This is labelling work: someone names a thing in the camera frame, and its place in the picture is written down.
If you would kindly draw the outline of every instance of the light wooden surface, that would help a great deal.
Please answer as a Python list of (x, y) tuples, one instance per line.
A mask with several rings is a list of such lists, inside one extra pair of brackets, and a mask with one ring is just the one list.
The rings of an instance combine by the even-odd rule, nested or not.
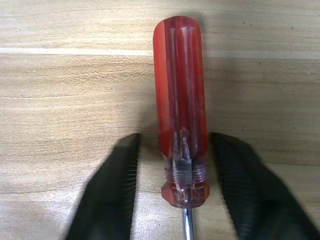
[[(202, 28), (208, 129), (252, 144), (320, 225), (318, 1), (0, 0), (1, 240), (63, 238), (86, 181), (134, 132), (132, 238), (182, 239), (160, 195), (152, 57), (174, 15)], [(215, 179), (197, 239), (235, 239)]]

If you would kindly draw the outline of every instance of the black rubber grip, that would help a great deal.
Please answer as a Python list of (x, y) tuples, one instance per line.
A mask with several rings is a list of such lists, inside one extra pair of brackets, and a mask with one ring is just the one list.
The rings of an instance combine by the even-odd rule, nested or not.
[(211, 134), (222, 194), (240, 240), (320, 240), (284, 183), (249, 144)]
[(122, 138), (87, 184), (66, 240), (128, 240), (140, 134)]

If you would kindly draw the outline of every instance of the metal shaft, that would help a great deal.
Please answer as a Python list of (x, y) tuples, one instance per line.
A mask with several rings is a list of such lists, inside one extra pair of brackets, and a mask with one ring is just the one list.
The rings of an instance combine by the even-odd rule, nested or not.
[(194, 240), (192, 208), (182, 209), (182, 228), (184, 240)]

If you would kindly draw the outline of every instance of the red screwdriver handle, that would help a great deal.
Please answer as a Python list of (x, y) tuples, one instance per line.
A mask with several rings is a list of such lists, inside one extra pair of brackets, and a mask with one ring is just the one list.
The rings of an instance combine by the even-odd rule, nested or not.
[(208, 195), (208, 149), (201, 32), (186, 16), (161, 21), (153, 34), (158, 138), (165, 160), (162, 197), (178, 208)]

